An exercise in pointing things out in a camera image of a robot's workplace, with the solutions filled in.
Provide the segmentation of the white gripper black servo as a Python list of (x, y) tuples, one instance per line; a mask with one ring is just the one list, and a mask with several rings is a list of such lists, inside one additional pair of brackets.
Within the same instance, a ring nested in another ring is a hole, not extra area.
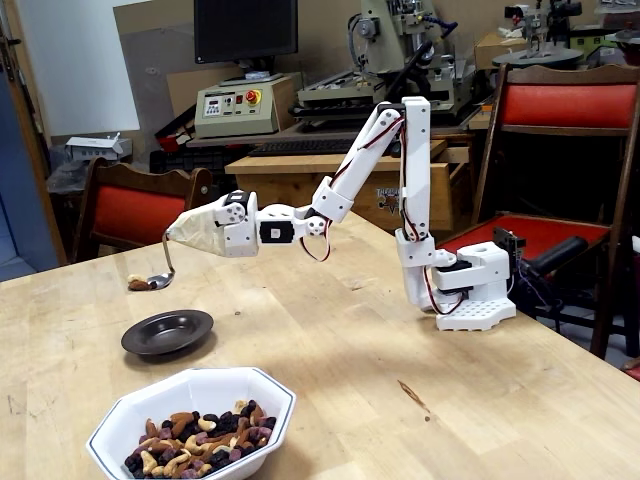
[(253, 191), (235, 190), (206, 205), (187, 210), (166, 229), (168, 240), (220, 257), (252, 257), (256, 245), (246, 238), (233, 238), (223, 227), (247, 225), (256, 228), (258, 197)]

